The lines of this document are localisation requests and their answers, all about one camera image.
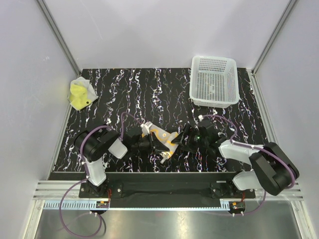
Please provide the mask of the orange towel with grey pattern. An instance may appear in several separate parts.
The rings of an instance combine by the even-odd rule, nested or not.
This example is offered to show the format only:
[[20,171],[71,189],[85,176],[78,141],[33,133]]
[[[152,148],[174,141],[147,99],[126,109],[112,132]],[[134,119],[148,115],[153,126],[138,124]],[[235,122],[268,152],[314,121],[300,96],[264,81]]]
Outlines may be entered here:
[[176,138],[179,134],[178,132],[172,132],[169,133],[167,131],[165,131],[162,128],[159,128],[156,125],[152,125],[152,127],[150,128],[150,133],[154,133],[157,137],[157,139],[166,147],[168,147],[170,149],[170,152],[165,152],[165,153],[161,153],[159,154],[162,159],[160,161],[161,164],[164,164],[165,161],[169,160],[173,154],[175,153],[178,145],[177,144],[172,144],[171,141]]

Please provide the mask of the yellow and grey towel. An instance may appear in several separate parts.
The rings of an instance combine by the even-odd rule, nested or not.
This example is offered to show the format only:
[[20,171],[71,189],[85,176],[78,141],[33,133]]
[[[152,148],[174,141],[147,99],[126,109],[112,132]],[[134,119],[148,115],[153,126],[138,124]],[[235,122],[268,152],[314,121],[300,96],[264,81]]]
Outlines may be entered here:
[[80,111],[97,99],[98,96],[89,80],[79,77],[71,81],[68,101],[73,109]]

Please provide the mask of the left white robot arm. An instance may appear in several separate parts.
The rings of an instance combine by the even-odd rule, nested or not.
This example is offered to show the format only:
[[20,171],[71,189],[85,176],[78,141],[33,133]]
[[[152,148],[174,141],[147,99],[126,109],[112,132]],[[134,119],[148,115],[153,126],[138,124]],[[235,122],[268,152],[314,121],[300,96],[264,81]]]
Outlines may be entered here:
[[103,156],[109,153],[119,160],[127,160],[135,155],[158,155],[162,161],[172,157],[176,144],[172,140],[177,132],[168,132],[151,122],[118,133],[107,125],[91,131],[83,131],[74,139],[74,147],[81,156],[86,179],[81,182],[81,194],[103,197],[111,193],[110,180],[103,169]]

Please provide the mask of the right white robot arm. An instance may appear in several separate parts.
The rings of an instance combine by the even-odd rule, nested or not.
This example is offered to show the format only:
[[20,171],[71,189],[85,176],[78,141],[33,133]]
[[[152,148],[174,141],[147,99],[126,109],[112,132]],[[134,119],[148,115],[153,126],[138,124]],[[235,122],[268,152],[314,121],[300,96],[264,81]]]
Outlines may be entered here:
[[296,166],[276,143],[252,145],[222,137],[209,120],[204,119],[197,126],[187,123],[172,142],[183,151],[200,149],[213,158],[222,157],[249,164],[251,171],[239,172],[226,185],[228,195],[234,198],[250,189],[263,189],[276,196],[292,188],[300,176]]

